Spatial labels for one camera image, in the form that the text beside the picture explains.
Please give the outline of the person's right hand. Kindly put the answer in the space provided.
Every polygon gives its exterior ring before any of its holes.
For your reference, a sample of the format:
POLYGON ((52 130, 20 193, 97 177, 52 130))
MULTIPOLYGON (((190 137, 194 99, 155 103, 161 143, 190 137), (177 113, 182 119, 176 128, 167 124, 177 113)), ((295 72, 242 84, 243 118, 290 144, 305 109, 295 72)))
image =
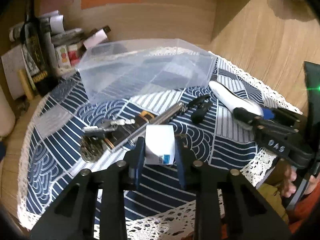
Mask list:
POLYGON ((284 159, 280 159, 271 174, 265 180, 265 183, 276 187, 282 197, 289 198, 297 190, 293 183, 296 178, 297 174, 295 168, 284 159))

